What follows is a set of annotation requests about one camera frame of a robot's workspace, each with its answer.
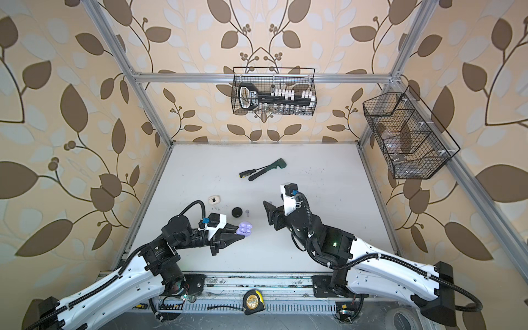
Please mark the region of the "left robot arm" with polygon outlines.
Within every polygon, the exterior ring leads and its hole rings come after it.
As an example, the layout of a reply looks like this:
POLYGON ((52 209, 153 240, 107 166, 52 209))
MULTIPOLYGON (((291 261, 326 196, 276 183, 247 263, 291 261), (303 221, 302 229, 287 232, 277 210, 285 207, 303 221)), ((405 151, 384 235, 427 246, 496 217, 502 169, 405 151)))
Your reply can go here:
POLYGON ((209 247, 217 255, 252 232, 247 221, 232 225, 224 214, 207 215, 202 201, 195 204, 202 216, 197 228, 192 228, 184 212, 172 217, 158 237, 130 252, 111 274, 69 297, 40 302, 38 320, 29 329, 100 329, 134 306, 168 294, 175 285, 187 292, 177 265, 179 250, 209 247))

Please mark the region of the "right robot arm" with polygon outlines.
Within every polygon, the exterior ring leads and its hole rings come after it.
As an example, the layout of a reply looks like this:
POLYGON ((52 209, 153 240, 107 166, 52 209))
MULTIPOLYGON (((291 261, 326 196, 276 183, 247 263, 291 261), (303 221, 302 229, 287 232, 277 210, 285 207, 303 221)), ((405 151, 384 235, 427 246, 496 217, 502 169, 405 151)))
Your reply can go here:
POLYGON ((447 327, 456 313, 478 313, 482 302, 454 282, 452 266, 409 261, 383 251, 358 236, 323 224, 304 194, 283 197, 282 206, 263 202, 268 224, 289 230, 298 249, 332 271, 330 291, 341 297, 381 296, 418 309, 425 318, 447 327))

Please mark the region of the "cream earbud charging case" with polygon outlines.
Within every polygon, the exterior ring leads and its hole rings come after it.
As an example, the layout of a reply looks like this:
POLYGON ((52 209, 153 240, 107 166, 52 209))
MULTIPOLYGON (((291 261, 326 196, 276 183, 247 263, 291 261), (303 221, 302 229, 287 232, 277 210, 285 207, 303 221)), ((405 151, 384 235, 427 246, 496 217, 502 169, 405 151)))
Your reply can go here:
POLYGON ((208 203, 210 205, 217 205, 221 202, 221 198, 219 195, 213 195, 211 197, 208 198, 208 203))

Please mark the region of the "purple round charging case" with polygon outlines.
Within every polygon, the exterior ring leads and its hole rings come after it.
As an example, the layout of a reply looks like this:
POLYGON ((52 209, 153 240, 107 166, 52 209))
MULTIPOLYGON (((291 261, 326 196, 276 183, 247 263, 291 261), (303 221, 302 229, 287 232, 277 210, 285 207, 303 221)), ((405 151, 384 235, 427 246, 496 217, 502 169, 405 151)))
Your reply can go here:
POLYGON ((236 232, 238 235, 248 237, 252 233, 252 224, 247 221, 243 221, 239 224, 236 232))

